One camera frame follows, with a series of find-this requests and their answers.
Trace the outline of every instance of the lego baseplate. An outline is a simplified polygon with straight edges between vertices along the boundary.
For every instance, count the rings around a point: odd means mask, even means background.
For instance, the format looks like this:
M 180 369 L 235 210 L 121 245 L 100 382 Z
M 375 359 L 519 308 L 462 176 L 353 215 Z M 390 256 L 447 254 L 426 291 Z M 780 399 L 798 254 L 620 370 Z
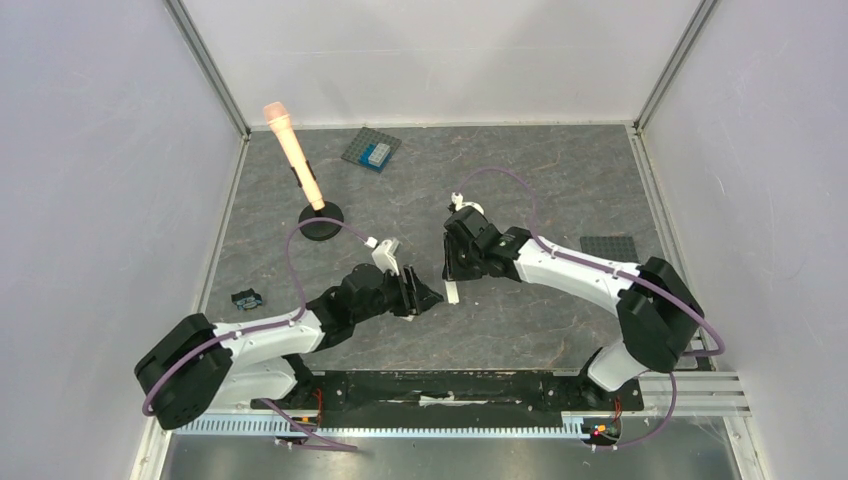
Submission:
M 639 263 L 633 237 L 580 237 L 580 250 L 616 262 Z
M 342 153 L 342 159 L 379 173 L 386 168 L 400 144 L 399 138 L 362 127 Z

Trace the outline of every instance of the white connector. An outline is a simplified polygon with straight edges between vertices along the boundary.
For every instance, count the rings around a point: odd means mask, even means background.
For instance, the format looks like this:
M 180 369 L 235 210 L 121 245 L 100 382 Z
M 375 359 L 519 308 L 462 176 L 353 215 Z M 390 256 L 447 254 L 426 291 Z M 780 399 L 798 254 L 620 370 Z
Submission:
M 451 193 L 451 203 L 453 203 L 454 208 L 456 208 L 457 212 L 463 207 L 472 207 L 478 212 L 480 212 L 480 215 L 484 214 L 483 207 L 481 207 L 479 203 L 463 201 L 461 193 Z
M 400 242 L 397 238 L 389 238 L 387 240 L 383 240 L 377 248 L 375 248 L 371 252 L 371 258 L 374 260 L 374 265 L 377 265 L 377 268 L 380 269 L 381 272 L 387 272 L 391 270 L 395 275 L 400 275 L 400 268 L 397 265 L 397 259 L 395 258 L 395 250 L 400 246 Z

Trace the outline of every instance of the metal floor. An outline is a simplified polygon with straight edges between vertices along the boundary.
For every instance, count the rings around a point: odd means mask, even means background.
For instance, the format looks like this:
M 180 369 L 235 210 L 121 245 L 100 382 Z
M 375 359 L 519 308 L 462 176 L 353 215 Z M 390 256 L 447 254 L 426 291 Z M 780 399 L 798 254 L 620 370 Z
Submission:
M 625 439 L 653 428 L 624 420 Z M 349 440 L 358 453 L 288 451 L 270 438 L 177 436 L 163 480 L 739 479 L 721 419 L 674 419 L 643 446 L 592 453 L 577 440 Z
M 383 129 L 403 141 L 382 174 L 341 160 L 357 130 L 297 132 L 327 200 L 346 221 L 383 239 L 397 237 L 399 261 L 442 293 L 442 224 L 450 192 L 473 170 L 515 170 L 536 190 L 546 237 L 578 249 L 579 238 L 631 235 L 642 261 L 662 255 L 659 238 L 622 125 Z M 530 199 L 513 180 L 486 173 L 466 200 L 501 230 L 525 225 Z M 283 239 L 306 205 L 270 132 L 253 134 L 212 284 L 210 320 L 244 321 L 297 307 Z M 298 238 L 295 268 L 315 298 L 370 255 L 353 235 L 325 243 Z M 254 288 L 266 304 L 239 312 L 232 293 Z M 607 312 L 542 286 L 505 279 L 460 284 L 461 303 L 441 304 L 413 322 L 384 315 L 353 338 L 304 357 L 314 369 L 579 368 L 619 333 Z

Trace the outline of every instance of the gray lego baseplate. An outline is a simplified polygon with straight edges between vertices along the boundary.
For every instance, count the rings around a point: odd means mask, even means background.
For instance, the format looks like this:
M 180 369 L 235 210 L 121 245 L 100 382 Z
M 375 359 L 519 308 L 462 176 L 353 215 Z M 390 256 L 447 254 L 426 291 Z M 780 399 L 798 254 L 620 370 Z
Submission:
M 342 153 L 342 159 L 357 165 L 362 165 L 359 162 L 359 158 L 362 157 L 365 150 L 371 145 L 376 146 L 381 143 L 389 146 L 389 155 L 393 156 L 395 152 L 397 152 L 397 149 L 400 148 L 401 141 L 399 138 L 395 138 L 391 135 L 378 132 L 368 127 L 362 127 L 362 129 L 359 130 L 359 133 L 356 134 L 356 137 L 353 138 L 353 141 L 350 142 L 350 145 L 348 145 L 345 149 L 344 153 Z
M 580 249 L 583 253 L 616 262 L 639 263 L 633 237 L 580 237 Z

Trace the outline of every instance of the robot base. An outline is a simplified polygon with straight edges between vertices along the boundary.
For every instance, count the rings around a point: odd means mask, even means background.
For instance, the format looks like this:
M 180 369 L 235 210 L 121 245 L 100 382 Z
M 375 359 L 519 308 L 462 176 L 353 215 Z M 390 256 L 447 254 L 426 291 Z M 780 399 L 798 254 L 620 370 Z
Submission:
M 300 216 L 297 218 L 298 223 L 308 220 L 310 218 L 332 218 L 333 220 L 338 220 L 340 222 L 344 221 L 344 214 L 342 213 L 342 209 L 339 208 L 338 205 L 332 202 L 324 202 L 324 208 L 321 210 L 313 210 L 311 205 L 307 205 L 306 208 L 300 212 Z M 330 222 L 315 222 L 310 223 L 309 225 L 305 225 L 300 229 L 300 233 L 303 234 L 304 237 L 312 240 L 313 242 L 323 242 L 325 240 L 329 240 L 336 236 L 337 233 L 341 231 L 342 227 Z
M 552 371 L 327 371 L 275 402 L 290 410 L 317 410 L 323 428 L 499 428 L 562 426 L 562 412 L 642 411 L 639 381 L 607 399 L 583 397 L 586 378 Z M 253 409 L 267 409 L 254 400 Z

